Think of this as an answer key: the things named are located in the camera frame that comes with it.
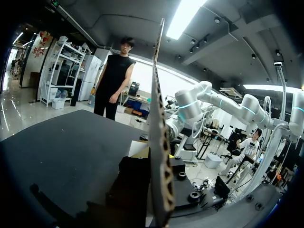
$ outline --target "robotic arm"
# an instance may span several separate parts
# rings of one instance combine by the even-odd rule
[[[199,100],[223,109],[247,125],[256,123],[260,129],[274,128],[271,116],[260,106],[258,99],[254,96],[246,94],[239,105],[226,96],[211,93],[211,88],[210,82],[202,81],[191,90],[180,90],[175,94],[179,114],[171,116],[166,122],[172,137],[177,137],[183,129],[184,123],[193,124],[203,118],[204,114],[199,106]],[[304,130],[303,92],[294,94],[289,127],[294,135],[302,135]]]

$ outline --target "black chair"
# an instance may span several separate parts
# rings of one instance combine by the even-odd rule
[[[241,139],[242,135],[236,132],[233,132],[228,139],[227,150],[230,152],[226,155],[221,155],[221,158],[228,158],[226,165],[230,159],[233,159],[233,156],[239,156],[241,154],[241,150],[237,147],[237,140]]]

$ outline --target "black tabletop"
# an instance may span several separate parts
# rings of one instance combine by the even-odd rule
[[[1,142],[7,174],[27,204],[53,218],[30,192],[35,183],[61,209],[75,216],[86,202],[104,204],[139,129],[80,110],[29,127]]]

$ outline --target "black sleeveless shirt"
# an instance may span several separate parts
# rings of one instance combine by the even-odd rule
[[[96,96],[108,101],[123,83],[125,73],[133,63],[136,62],[129,57],[110,55],[108,57],[104,76],[96,91]]]

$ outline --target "glossy floor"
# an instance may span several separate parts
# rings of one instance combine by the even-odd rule
[[[19,81],[13,80],[8,74],[5,74],[3,93],[0,97],[1,101],[1,139],[4,140],[25,128],[40,123],[42,121],[74,112],[80,109],[93,112],[87,102],[77,102],[76,107],[70,106],[69,102],[65,103],[63,109],[55,110],[51,105],[46,108],[46,105],[41,102],[33,102],[36,97],[36,91],[31,88],[19,88]],[[117,113],[116,121],[122,124],[130,125],[132,116],[126,113]],[[211,141],[210,146],[206,150],[203,158],[208,153],[216,151],[218,148],[218,141]],[[227,153],[225,146],[221,146],[218,154]],[[203,180],[208,178],[213,183],[218,175],[218,172],[225,168],[222,162],[217,169],[207,168],[202,161],[197,164],[186,163],[186,174],[191,182],[201,184]]]

